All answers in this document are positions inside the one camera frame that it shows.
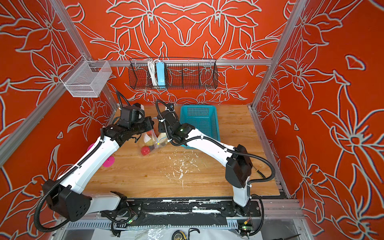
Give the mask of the clear zip top bag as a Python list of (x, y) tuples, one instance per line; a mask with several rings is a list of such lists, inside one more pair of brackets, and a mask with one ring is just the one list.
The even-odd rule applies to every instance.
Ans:
[(160, 133), (156, 132), (155, 130), (150, 130), (148, 132), (143, 133), (140, 140), (139, 140), (140, 152), (141, 152), (141, 148), (143, 146), (149, 146), (152, 150), (150, 153), (152, 153), (152, 152), (154, 152), (160, 148), (165, 147), (165, 146), (158, 146), (158, 138), (157, 137), (159, 136), (159, 134)]

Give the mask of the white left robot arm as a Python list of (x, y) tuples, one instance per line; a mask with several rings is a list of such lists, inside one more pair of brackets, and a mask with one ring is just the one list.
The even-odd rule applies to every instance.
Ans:
[[(113, 223), (124, 224), (123, 220), (118, 221), (116, 218), (130, 211), (126, 196), (113, 192), (91, 197), (83, 192), (93, 175), (113, 153), (128, 140), (138, 140), (141, 134), (151, 131), (153, 126), (151, 117), (145, 116), (143, 105), (136, 103), (123, 106), (117, 123), (101, 128), (99, 138), (75, 165), (56, 180), (47, 180), (43, 184), (44, 195), (34, 214), (36, 229), (42, 233), (54, 232), (68, 222), (76, 222), (91, 213), (102, 213)], [(54, 227), (43, 226), (40, 213), (44, 205), (65, 220)]]

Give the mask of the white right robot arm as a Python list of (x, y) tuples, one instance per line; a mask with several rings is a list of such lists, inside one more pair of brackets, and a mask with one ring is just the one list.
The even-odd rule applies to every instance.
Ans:
[[(236, 147), (223, 144), (203, 134), (194, 126), (181, 124), (174, 111), (158, 111), (159, 131), (164, 132), (170, 143), (174, 146), (188, 146), (197, 149), (217, 160), (225, 167), (225, 178), (233, 187), (233, 202), (244, 208), (251, 199), (251, 187), (254, 183), (269, 182), (275, 178), (276, 170), (266, 159), (248, 153), (247, 149), (238, 145)], [(271, 174), (260, 179), (251, 179), (254, 165), (251, 159), (266, 164)]]

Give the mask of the dark red apple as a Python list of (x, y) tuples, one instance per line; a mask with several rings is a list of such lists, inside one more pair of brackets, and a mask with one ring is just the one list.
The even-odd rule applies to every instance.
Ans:
[(141, 154), (142, 154), (143, 156), (148, 155), (151, 151), (152, 151), (152, 150), (151, 150), (151, 148), (150, 148), (149, 146), (143, 146), (143, 147), (141, 148)]

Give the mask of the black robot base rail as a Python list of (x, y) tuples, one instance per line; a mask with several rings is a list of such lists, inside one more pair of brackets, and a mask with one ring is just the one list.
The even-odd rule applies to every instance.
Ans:
[(262, 210), (258, 201), (245, 207), (231, 197), (218, 198), (147, 198), (127, 199), (116, 210), (102, 211), (103, 219), (121, 221), (115, 228), (192, 227), (240, 229), (259, 224)]

